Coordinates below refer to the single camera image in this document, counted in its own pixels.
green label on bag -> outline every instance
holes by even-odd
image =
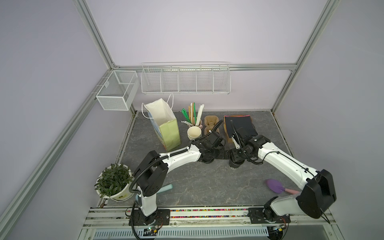
[[[167,151],[181,144],[179,127],[176,119],[163,123],[159,128],[162,142]]]

pink handle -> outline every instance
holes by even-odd
[[[285,191],[289,192],[290,194],[297,194],[297,193],[299,193],[299,191],[288,189],[288,188],[286,188]]]

cup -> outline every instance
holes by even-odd
[[[203,122],[201,121],[201,119],[200,119],[200,122],[199,122],[199,128],[200,128],[200,129],[203,128]]]
[[[194,140],[198,137],[201,137],[201,128],[197,126],[190,127],[187,131],[189,140]]]

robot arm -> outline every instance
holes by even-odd
[[[134,173],[135,178],[138,178],[139,206],[144,216],[148,217],[157,210],[156,192],[163,185],[168,172],[190,162],[198,160],[206,162],[207,157],[228,159],[225,154],[220,154],[219,148],[223,146],[222,141],[223,138],[218,133],[212,132],[206,139],[193,142],[194,144],[189,147],[174,152],[161,154],[157,154],[155,151],[149,152]],[[285,214],[299,213],[319,218],[336,201],[332,175],[328,171],[317,171],[308,167],[290,157],[262,135],[238,137],[236,142],[240,141],[239,147],[230,151],[230,167],[239,167],[245,159],[254,164],[262,164],[263,161],[266,161],[283,172],[303,190],[295,195],[275,197],[268,201],[264,206],[265,219],[273,221]],[[156,159],[161,159],[154,165],[156,169],[149,168],[142,173]]]

wire shelf rack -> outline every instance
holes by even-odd
[[[129,111],[139,85],[136,71],[113,70],[96,98],[104,110]]]
[[[170,66],[144,66],[143,63],[141,90],[144,94],[229,94],[229,63]]]

